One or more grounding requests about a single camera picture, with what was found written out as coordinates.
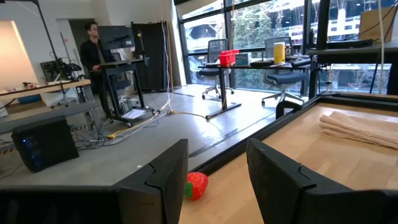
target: red strawberry toy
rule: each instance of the red strawberry toy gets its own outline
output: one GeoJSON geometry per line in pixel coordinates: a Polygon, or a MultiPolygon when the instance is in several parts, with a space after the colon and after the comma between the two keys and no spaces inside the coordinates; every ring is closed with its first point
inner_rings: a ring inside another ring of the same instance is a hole
{"type": "Polygon", "coordinates": [[[192,172],[188,174],[185,186],[185,195],[190,200],[198,200],[205,193],[209,178],[202,173],[192,172]]]}

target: office chair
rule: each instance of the office chair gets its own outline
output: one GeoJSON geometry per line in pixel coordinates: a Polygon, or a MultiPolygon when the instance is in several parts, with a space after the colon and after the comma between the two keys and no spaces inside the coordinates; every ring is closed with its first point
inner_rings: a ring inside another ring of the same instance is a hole
{"type": "MultiPolygon", "coordinates": [[[[216,62],[221,54],[222,51],[227,50],[228,40],[227,39],[218,39],[218,40],[211,40],[208,44],[208,51],[207,51],[207,63],[216,62]]],[[[229,69],[224,69],[224,76],[229,75],[229,69]]],[[[205,94],[209,93],[210,91],[215,90],[218,94],[218,97],[221,98],[221,91],[219,91],[219,85],[217,85],[217,80],[219,79],[219,70],[218,68],[204,68],[199,71],[199,75],[206,76],[211,80],[215,81],[215,85],[206,89],[204,93],[202,93],[202,98],[205,99],[205,94]]],[[[234,94],[234,90],[229,87],[225,87],[226,90],[231,90],[231,94],[234,94]]]]}
{"type": "MultiPolygon", "coordinates": [[[[274,58],[274,43],[285,42],[285,44],[290,44],[292,46],[292,39],[290,37],[273,37],[266,39],[266,58],[274,58]]],[[[272,96],[264,97],[261,101],[261,105],[265,106],[266,99],[275,98],[275,100],[280,97],[280,101],[284,101],[286,97],[302,101],[301,96],[294,96],[286,92],[286,89],[295,85],[297,82],[301,82],[308,79],[308,75],[302,72],[289,71],[286,73],[279,73],[278,70],[267,71],[264,75],[263,82],[268,85],[276,86],[282,89],[280,93],[276,93],[272,96]]]]}

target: desk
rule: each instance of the desk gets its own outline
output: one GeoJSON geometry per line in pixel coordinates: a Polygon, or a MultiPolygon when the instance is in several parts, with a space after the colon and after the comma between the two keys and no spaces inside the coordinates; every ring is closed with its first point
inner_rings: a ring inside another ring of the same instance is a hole
{"type": "Polygon", "coordinates": [[[154,113],[153,109],[146,108],[146,106],[145,106],[144,97],[142,95],[141,85],[139,83],[137,68],[136,68],[137,63],[146,63],[146,60],[147,60],[147,58],[146,59],[132,59],[132,60],[123,60],[123,61],[118,61],[118,62],[104,63],[104,64],[100,65],[101,70],[91,71],[91,73],[93,75],[103,75],[104,80],[106,81],[106,86],[110,90],[111,101],[112,101],[112,106],[113,106],[113,109],[115,112],[115,116],[108,116],[108,118],[116,119],[116,120],[127,122],[127,123],[131,122],[131,120],[127,120],[127,119],[124,119],[121,117],[123,114],[120,114],[119,110],[118,110],[118,108],[119,108],[118,96],[114,96],[112,94],[113,93],[112,85],[110,84],[110,81],[109,81],[109,76],[111,76],[111,75],[119,75],[120,73],[130,72],[130,71],[134,72],[134,82],[137,87],[137,92],[138,92],[138,97],[139,97],[139,102],[141,104],[141,108],[145,109],[145,110],[148,109],[149,111],[152,112],[152,114],[154,113]]]}
{"type": "MultiPolygon", "coordinates": [[[[319,103],[263,142],[352,189],[398,189],[398,150],[319,133],[319,118],[333,111],[398,123],[396,111],[319,103]]],[[[246,154],[210,176],[203,198],[184,200],[180,223],[264,223],[246,154]]]]}
{"type": "MultiPolygon", "coordinates": [[[[223,70],[224,69],[258,69],[258,70],[302,70],[303,72],[305,72],[307,69],[310,68],[310,65],[303,65],[303,66],[299,66],[299,67],[292,67],[291,65],[284,65],[284,66],[279,66],[279,67],[270,67],[270,66],[250,66],[250,65],[232,65],[232,66],[199,66],[198,68],[214,68],[214,69],[218,69],[219,70],[219,79],[220,79],[220,87],[221,87],[221,105],[222,105],[222,111],[221,112],[215,112],[212,114],[209,114],[207,117],[212,117],[212,116],[216,116],[219,113],[224,113],[227,112],[229,110],[232,110],[234,108],[237,108],[239,106],[241,106],[242,104],[235,104],[232,106],[227,106],[227,100],[226,100],[226,90],[225,90],[225,80],[224,80],[224,73],[223,70]]],[[[306,90],[306,82],[302,82],[302,93],[303,92],[307,92],[306,90]]]]}
{"type": "MultiPolygon", "coordinates": [[[[37,88],[30,90],[20,90],[9,93],[1,92],[0,101],[4,101],[24,96],[32,96],[40,93],[50,93],[53,91],[61,91],[62,89],[82,86],[85,92],[86,100],[84,103],[69,105],[67,107],[59,109],[51,109],[48,107],[43,107],[20,113],[10,114],[9,116],[0,118],[0,134],[9,133],[18,126],[30,124],[36,121],[42,121],[57,116],[70,116],[78,113],[83,113],[86,111],[89,111],[93,118],[93,121],[91,121],[91,118],[86,118],[87,122],[89,124],[92,124],[93,122],[96,127],[96,130],[100,131],[101,120],[96,110],[96,103],[93,93],[91,92],[90,84],[91,82],[89,80],[80,80],[77,82],[64,83],[62,85],[61,84],[39,85],[37,88]]],[[[14,146],[13,144],[6,145],[5,147],[0,148],[0,151],[7,150],[13,146],[14,146]]]]}
{"type": "MultiPolygon", "coordinates": [[[[373,43],[369,47],[353,48],[353,49],[326,49],[326,50],[310,50],[309,55],[317,56],[317,62],[311,68],[310,73],[310,93],[309,98],[317,95],[317,64],[329,63],[380,63],[377,56],[380,51],[381,44],[373,43]]],[[[396,63],[398,53],[398,40],[393,40],[385,44],[384,47],[384,63],[396,63]]]]}

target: red container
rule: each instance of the red container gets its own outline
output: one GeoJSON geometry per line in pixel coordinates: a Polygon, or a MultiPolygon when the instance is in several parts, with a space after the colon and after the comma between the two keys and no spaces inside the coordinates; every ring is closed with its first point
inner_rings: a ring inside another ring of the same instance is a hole
{"type": "Polygon", "coordinates": [[[235,55],[239,53],[239,50],[226,50],[221,52],[220,55],[220,65],[228,66],[235,63],[236,58],[235,55]]]}

